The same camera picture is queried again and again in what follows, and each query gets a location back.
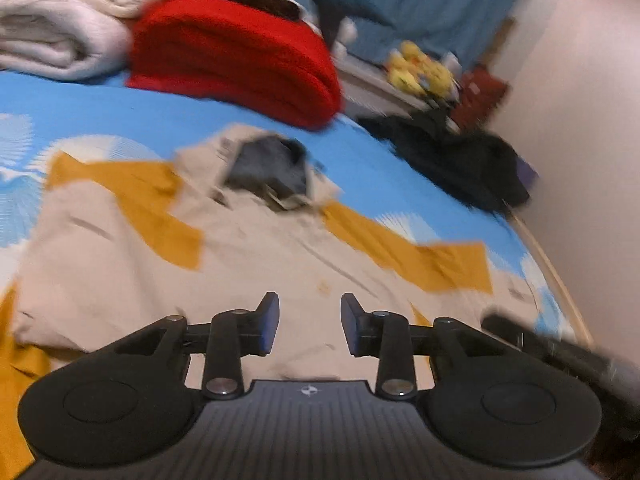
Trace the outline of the beige and mustard jacket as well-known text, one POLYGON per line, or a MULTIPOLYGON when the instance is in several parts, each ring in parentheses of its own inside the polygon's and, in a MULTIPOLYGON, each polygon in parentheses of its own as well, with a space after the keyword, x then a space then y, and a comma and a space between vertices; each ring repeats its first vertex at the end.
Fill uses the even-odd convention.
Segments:
POLYGON ((490 310, 533 321, 539 292, 480 243, 418 245, 341 204, 305 164, 284 200, 229 180, 239 152, 269 133, 233 125, 170 162, 52 159, 32 238, 6 303, 19 344, 61 359, 91 352, 172 314, 194 323, 280 299, 273 350, 247 380, 373 379, 347 350, 344 294, 369 310, 477 326, 490 310))

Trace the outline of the black clothes pile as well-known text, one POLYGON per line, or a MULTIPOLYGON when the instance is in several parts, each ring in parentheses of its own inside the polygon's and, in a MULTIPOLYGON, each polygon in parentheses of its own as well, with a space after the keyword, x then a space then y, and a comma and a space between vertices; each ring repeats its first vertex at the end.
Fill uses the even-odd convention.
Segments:
POLYGON ((452 132, 441 108, 418 110, 410 116, 360 116, 357 122, 465 206, 504 214, 529 200, 518 176, 520 158, 514 148, 482 129, 452 132))

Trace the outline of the dark red bag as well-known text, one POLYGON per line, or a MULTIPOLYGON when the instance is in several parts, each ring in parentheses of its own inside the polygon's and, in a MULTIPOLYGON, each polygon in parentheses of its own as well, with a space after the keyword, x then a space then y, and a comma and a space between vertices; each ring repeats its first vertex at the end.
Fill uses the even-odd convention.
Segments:
POLYGON ((460 131, 484 126, 506 99, 511 85, 477 64, 462 75, 459 101, 449 118, 460 131))

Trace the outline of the yellow plush toys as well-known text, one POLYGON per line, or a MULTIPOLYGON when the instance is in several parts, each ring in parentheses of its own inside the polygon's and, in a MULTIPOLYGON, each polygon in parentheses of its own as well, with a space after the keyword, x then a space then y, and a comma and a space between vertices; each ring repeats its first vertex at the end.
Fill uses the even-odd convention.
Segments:
POLYGON ((446 100, 456 97, 456 78, 452 71, 412 41, 403 41, 391 50, 385 68, 387 82, 409 96, 436 96, 446 100))

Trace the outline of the red folded blanket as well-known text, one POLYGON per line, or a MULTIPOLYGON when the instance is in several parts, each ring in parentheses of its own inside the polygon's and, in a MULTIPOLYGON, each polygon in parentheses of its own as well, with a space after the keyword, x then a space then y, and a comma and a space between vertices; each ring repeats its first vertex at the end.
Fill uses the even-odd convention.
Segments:
POLYGON ((128 87, 231 102, 318 130, 342 109, 330 51, 305 22, 229 0, 162 0, 134 25, 128 87))

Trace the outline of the blue patterned bed sheet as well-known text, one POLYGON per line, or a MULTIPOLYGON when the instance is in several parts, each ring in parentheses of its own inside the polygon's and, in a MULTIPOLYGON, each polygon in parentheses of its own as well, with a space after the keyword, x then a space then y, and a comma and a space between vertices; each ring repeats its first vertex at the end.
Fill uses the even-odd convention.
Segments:
POLYGON ((342 189, 342 202, 415 243, 479 240, 499 270, 536 292, 535 326, 577 335, 576 323, 532 242, 498 214, 463 206, 395 157, 344 115, 318 133, 228 103, 134 90, 118 75, 69 84, 1 75, 1 285, 9 286, 34 226, 51 158, 64 151, 83 162, 168 159, 234 122, 302 142, 342 189))

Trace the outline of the teal garment on stack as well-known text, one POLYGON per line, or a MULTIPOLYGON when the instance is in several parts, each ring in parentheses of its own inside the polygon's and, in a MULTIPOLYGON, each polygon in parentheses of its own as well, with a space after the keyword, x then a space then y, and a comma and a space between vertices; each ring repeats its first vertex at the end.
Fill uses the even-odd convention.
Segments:
POLYGON ((344 18, 363 18, 369 22, 394 27, 382 11, 369 0, 311 0, 318 11, 321 35, 329 50, 340 31, 344 18))

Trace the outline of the white folded blanket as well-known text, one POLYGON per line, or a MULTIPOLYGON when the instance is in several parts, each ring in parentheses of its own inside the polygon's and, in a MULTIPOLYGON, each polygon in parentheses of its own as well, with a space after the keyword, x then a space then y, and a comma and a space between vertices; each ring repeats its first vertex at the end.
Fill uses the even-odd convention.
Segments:
POLYGON ((80 81, 128 63, 131 23, 158 0, 1 0, 1 67, 80 81))

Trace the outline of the wooden bed frame rail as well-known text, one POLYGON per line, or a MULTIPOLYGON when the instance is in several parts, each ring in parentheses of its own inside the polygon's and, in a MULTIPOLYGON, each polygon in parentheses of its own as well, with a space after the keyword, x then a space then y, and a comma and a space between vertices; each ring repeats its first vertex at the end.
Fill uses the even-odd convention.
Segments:
POLYGON ((580 313, 567 286, 562 281, 558 270, 555 269, 555 266, 551 262, 551 259, 544 252, 541 244, 539 244, 538 240, 533 236, 533 233, 529 231, 525 222, 517 214, 511 214, 509 222, 514 231, 521 237, 528 251, 532 254, 566 322, 573 329, 572 341, 579 342, 588 348, 593 348, 594 339, 585 319, 580 313))

